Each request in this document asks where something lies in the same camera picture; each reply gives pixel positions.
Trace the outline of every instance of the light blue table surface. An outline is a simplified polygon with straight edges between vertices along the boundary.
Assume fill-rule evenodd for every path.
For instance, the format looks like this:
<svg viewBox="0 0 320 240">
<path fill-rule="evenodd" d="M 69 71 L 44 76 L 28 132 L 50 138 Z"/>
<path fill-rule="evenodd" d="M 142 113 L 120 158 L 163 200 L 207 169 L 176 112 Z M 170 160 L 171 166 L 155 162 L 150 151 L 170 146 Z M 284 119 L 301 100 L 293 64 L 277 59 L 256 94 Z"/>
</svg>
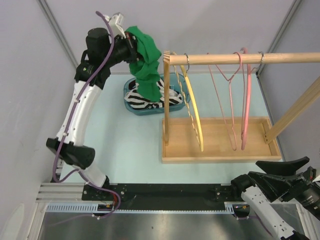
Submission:
<svg viewBox="0 0 320 240">
<path fill-rule="evenodd" d="M 162 164 L 161 121 L 164 115 L 137 116 L 125 108 L 123 88 L 132 77 L 111 75 L 107 79 L 85 133 L 84 144 L 95 149 L 94 161 L 111 183 L 230 183 L 233 178 L 249 171 L 261 172 L 254 163 Z M 228 83 L 220 74 L 214 74 L 214 77 L 225 115 L 230 117 Z M 221 117 L 210 74 L 190 74 L 189 78 L 200 117 Z M 237 74 L 232 81 L 235 116 L 242 114 L 243 89 L 242 74 Z M 268 116 L 254 74 L 250 116 Z M 170 117 L 188 117 L 187 108 L 171 112 Z M 72 169 L 64 164 L 61 177 Z M 65 182 L 82 183 L 83 180 L 75 173 Z"/>
</svg>

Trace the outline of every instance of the metal hook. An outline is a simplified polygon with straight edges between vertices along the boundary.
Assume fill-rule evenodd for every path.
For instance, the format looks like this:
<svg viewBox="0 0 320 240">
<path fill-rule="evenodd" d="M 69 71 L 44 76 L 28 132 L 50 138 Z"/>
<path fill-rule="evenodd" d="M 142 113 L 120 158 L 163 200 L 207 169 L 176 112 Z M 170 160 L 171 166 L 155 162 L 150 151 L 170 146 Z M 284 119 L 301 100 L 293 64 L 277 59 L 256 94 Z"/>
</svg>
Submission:
<svg viewBox="0 0 320 240">
<path fill-rule="evenodd" d="M 265 54 L 263 51 L 258 51 L 259 54 L 261 54 L 261 63 L 258 66 L 258 70 L 260 69 L 260 67 L 262 66 L 262 64 L 264 64 L 264 58 L 265 58 Z"/>
<path fill-rule="evenodd" d="M 187 69 L 187 71 L 185 71 L 185 74 L 187 74 L 187 72 L 188 72 L 189 69 L 190 69 L 190 62 L 189 62 L 188 54 L 185 53 L 184 55 L 186 55 L 186 60 L 187 60 L 187 62 L 188 62 L 188 69 Z"/>
</svg>

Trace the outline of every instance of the gray wall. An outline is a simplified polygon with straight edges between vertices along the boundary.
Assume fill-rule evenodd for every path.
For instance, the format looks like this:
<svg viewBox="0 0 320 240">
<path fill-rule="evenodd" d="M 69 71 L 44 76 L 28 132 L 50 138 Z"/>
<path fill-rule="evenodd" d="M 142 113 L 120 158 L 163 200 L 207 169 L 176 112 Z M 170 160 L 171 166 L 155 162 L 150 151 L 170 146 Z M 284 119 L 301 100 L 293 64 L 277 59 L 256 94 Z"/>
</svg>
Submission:
<svg viewBox="0 0 320 240">
<path fill-rule="evenodd" d="M 319 0 L 304 1 L 276 52 L 320 52 L 319 11 Z M 319 63 L 267 65 L 261 84 L 274 122 L 319 76 Z M 320 98 L 279 135 L 279 141 L 286 161 L 308 156 L 311 165 L 320 168 Z"/>
<path fill-rule="evenodd" d="M 104 27 L 95 11 L 125 16 L 124 29 L 137 25 L 154 38 L 161 52 L 178 54 L 227 54 L 247 47 L 266 51 L 293 0 L 46 0 L 77 60 L 86 47 L 87 31 Z M 222 69 L 237 66 L 222 65 Z M 112 73 L 129 73 L 126 63 Z M 160 62 L 159 71 L 163 71 Z M 208 73 L 206 65 L 193 65 L 192 72 Z"/>
<path fill-rule="evenodd" d="M 46 139 L 66 115 L 74 69 L 36 0 L 2 1 L 0 11 L 0 233 L 20 203 L 25 233 L 40 184 L 51 178 Z"/>
</svg>

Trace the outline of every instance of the wooden clothes rack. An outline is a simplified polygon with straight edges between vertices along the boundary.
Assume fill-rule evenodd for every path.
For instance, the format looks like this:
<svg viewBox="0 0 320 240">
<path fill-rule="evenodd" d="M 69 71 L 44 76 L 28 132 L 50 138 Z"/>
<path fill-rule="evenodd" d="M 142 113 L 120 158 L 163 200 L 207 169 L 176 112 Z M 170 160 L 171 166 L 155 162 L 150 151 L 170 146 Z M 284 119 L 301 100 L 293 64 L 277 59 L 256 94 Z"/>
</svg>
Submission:
<svg viewBox="0 0 320 240">
<path fill-rule="evenodd" d="M 320 52 L 242 54 L 243 64 L 320 63 Z M 277 161 L 281 159 L 276 137 L 300 113 L 320 96 L 320 76 L 292 105 L 283 117 L 271 126 L 268 117 L 249 117 L 248 141 L 245 150 L 233 151 L 221 117 L 199 117 L 196 101 L 187 72 L 183 65 L 239 64 L 236 54 L 171 55 L 164 52 L 164 119 L 162 120 L 163 163 L 226 163 Z M 170 118 L 170 66 L 180 66 L 191 96 L 196 126 L 189 118 Z M 240 133 L 241 117 L 235 118 L 235 130 Z"/>
</svg>

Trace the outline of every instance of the green cloth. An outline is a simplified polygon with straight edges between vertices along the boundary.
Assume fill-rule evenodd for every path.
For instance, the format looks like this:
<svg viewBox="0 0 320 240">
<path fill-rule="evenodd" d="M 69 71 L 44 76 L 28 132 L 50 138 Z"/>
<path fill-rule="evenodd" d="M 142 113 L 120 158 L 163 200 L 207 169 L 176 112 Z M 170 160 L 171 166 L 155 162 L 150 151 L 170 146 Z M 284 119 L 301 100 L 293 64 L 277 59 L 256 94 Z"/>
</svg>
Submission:
<svg viewBox="0 0 320 240">
<path fill-rule="evenodd" d="M 137 39 L 137 52 L 143 59 L 130 63 L 130 73 L 136 77 L 139 84 L 137 92 L 152 102 L 159 102 L 162 97 L 157 82 L 160 79 L 158 73 L 161 52 L 157 49 L 153 38 L 141 32 L 137 26 L 129 27 L 126 32 L 133 34 Z"/>
</svg>

